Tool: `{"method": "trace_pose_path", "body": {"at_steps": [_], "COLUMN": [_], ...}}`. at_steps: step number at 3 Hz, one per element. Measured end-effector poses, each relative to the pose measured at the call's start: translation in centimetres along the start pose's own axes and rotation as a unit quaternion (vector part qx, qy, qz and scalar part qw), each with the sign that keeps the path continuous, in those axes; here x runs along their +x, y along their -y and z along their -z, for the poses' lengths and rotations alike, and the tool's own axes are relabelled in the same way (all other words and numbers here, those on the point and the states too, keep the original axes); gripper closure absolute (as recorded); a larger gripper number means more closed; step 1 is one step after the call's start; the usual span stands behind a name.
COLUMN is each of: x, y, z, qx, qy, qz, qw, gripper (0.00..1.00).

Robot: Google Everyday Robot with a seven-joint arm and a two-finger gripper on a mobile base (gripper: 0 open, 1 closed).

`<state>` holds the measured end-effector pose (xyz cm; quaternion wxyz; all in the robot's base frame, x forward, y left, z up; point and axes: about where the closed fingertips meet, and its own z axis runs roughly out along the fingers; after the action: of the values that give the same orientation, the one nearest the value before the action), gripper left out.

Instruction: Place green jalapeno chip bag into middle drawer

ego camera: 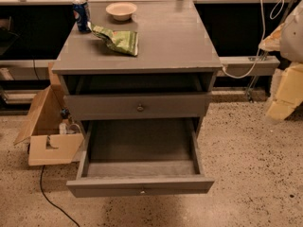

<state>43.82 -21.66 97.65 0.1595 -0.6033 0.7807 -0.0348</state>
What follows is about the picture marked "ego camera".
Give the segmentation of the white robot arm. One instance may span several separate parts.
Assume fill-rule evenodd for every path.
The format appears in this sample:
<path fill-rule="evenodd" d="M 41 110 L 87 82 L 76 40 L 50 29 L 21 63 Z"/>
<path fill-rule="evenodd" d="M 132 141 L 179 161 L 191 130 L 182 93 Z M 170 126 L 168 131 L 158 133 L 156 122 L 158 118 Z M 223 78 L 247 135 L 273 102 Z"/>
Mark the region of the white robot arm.
<path fill-rule="evenodd" d="M 265 113 L 270 121 L 282 121 L 303 102 L 303 1 L 258 47 L 279 51 L 282 58 L 291 62 L 278 79 L 272 80 L 274 91 Z"/>

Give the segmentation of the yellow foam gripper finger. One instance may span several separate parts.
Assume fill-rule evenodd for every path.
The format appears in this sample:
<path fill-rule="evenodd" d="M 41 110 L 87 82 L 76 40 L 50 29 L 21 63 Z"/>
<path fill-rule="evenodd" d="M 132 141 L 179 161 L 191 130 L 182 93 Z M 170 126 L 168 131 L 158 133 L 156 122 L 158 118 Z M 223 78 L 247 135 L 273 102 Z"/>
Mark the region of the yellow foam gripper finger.
<path fill-rule="evenodd" d="M 303 64 L 292 62 L 284 71 L 273 76 L 266 118 L 282 121 L 303 102 Z"/>
<path fill-rule="evenodd" d="M 281 31 L 283 27 L 284 24 L 279 25 L 269 36 L 259 43 L 258 48 L 268 52 L 279 51 Z"/>

